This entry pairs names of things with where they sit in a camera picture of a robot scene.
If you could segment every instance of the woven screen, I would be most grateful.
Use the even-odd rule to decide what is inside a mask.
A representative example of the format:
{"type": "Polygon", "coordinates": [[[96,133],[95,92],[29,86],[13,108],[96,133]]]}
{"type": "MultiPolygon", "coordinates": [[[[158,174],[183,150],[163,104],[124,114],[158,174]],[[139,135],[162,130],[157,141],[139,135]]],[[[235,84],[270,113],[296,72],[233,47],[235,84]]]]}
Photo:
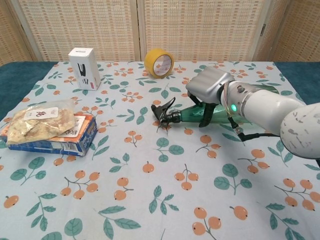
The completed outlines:
{"type": "Polygon", "coordinates": [[[6,1],[0,1],[0,66],[16,61],[32,61],[26,44],[6,1]]]}
{"type": "Polygon", "coordinates": [[[145,0],[146,50],[176,60],[251,60],[264,0],[145,0]]]}
{"type": "Polygon", "coordinates": [[[279,33],[282,19],[290,0],[273,0],[266,19],[263,35],[254,53],[254,61],[268,61],[271,47],[279,33]]]}
{"type": "Polygon", "coordinates": [[[319,0],[291,1],[273,54],[273,61],[320,61],[319,0]]]}
{"type": "Polygon", "coordinates": [[[75,47],[94,48],[98,61],[135,60],[130,0],[19,2],[45,61],[67,61],[75,47]]]}

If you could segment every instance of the food package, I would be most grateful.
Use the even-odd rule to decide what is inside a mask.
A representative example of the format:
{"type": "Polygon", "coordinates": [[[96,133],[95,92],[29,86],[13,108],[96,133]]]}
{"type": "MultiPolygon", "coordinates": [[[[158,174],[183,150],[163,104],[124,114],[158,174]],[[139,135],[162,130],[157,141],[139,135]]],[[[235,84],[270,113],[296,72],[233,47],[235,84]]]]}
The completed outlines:
{"type": "Polygon", "coordinates": [[[61,135],[75,126],[74,102],[52,101],[18,111],[12,118],[7,144],[46,140],[61,135]]]}

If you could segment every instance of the cardboard box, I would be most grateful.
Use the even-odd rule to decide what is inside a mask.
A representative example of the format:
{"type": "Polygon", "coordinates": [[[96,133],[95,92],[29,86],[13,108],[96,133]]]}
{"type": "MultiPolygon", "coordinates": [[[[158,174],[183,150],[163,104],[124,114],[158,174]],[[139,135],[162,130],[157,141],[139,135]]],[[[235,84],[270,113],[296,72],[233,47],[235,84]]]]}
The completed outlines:
{"type": "Polygon", "coordinates": [[[75,47],[68,56],[79,89],[97,90],[101,83],[101,78],[94,49],[75,47]]]}
{"type": "MultiPolygon", "coordinates": [[[[75,114],[75,116],[85,117],[79,131],[70,131],[71,134],[74,134],[76,137],[56,136],[48,140],[10,144],[7,145],[7,147],[11,150],[19,151],[84,156],[97,133],[96,118],[92,115],[75,114]]],[[[5,143],[7,142],[8,128],[9,125],[0,133],[0,139],[5,143]]]]}

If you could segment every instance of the printed label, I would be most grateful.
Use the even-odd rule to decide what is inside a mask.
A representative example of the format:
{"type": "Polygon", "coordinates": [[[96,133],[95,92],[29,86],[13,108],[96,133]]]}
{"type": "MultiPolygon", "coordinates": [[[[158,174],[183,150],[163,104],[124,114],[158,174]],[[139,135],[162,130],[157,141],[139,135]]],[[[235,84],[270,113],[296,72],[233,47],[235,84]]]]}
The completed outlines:
{"type": "Polygon", "coordinates": [[[29,110],[24,114],[23,120],[30,119],[50,119],[57,118],[59,115],[58,107],[50,107],[45,109],[29,110]]]}
{"type": "Polygon", "coordinates": [[[76,138],[80,132],[82,124],[84,124],[86,116],[74,116],[75,117],[75,125],[73,128],[65,131],[59,137],[68,137],[68,138],[76,138]]]}

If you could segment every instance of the green indicator light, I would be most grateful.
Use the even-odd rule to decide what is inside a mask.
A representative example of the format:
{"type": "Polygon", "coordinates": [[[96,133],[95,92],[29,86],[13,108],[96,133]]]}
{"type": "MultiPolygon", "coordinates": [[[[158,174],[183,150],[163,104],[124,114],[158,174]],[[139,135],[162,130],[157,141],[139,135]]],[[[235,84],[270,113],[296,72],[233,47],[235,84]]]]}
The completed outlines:
{"type": "Polygon", "coordinates": [[[232,104],[232,105],[231,105],[231,109],[232,109],[232,111],[236,112],[236,111],[237,111],[237,106],[234,105],[234,104],[232,104]]]}

